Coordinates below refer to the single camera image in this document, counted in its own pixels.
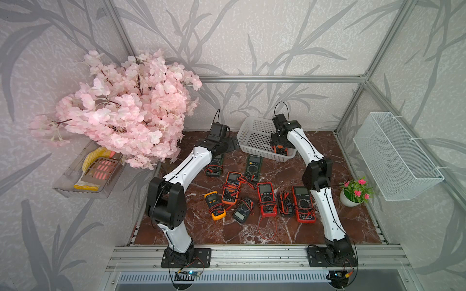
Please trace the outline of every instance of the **white wire mesh basket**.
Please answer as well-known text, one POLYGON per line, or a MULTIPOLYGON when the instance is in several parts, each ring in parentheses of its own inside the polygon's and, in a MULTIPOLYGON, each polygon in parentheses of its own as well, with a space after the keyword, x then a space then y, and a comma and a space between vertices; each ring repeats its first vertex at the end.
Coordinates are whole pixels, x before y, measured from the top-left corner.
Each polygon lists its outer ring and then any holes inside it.
POLYGON ((411 200, 444 180, 390 112, 371 112, 353 141, 387 201, 411 200))

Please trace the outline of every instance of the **yellow multimeter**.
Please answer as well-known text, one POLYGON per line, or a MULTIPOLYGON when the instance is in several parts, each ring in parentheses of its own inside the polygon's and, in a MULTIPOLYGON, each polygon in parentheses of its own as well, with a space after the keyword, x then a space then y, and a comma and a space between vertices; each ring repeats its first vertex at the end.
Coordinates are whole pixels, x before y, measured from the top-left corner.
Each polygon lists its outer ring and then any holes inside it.
POLYGON ((209 213, 214 221, 226 216, 225 207, 217 191, 205 194, 204 199, 206 200, 207 207, 209 207, 209 213))

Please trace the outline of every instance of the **white robot arm segment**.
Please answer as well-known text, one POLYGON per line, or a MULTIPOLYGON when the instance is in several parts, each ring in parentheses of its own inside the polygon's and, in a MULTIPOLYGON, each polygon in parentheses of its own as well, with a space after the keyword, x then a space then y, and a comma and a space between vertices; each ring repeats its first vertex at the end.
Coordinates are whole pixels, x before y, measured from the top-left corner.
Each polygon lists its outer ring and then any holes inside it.
MULTIPOLYGON (((311 162, 316 162, 324 158, 312 145, 301 128, 295 128, 289 131, 287 138, 296 147, 306 166, 311 162)), ((325 187, 320 189, 320 191, 311 190, 311 194, 317 203, 317 208, 321 215, 325 238, 329 241, 344 238, 345 233, 343 232, 343 226, 336 213, 331 188, 325 187)))

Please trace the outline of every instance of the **white plastic basket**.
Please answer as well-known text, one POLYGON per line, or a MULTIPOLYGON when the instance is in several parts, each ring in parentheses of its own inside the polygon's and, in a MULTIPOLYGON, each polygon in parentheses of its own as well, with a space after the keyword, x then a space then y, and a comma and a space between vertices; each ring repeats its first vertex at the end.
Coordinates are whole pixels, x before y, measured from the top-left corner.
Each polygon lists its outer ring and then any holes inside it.
POLYGON ((243 124, 241 124, 238 132, 240 148, 247 154, 286 162, 295 156, 296 149, 288 149, 288 156, 274 153, 272 146, 270 146, 270 137, 275 132, 277 130, 272 120, 248 116, 243 124))

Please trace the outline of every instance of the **black multimeter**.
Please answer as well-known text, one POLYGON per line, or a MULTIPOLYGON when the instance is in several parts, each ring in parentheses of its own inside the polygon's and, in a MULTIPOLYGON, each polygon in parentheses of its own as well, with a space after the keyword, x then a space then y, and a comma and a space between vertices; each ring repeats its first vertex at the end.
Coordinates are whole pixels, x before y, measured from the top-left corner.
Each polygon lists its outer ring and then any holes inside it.
POLYGON ((223 154, 213 158, 206 166, 205 173, 207 177, 219 177, 222 174, 223 154))
POLYGON ((233 218, 236 219, 239 223, 246 222, 249 214, 251 214, 251 211, 253 210, 253 205, 254 202, 251 199, 247 197, 244 198, 240 201, 238 208, 233 213, 233 218))
POLYGON ((249 155, 247 157, 246 162, 246 171, 244 176, 246 179, 250 180, 251 182, 259 181, 259 173, 260 173, 260 166, 262 165, 262 157, 249 155))

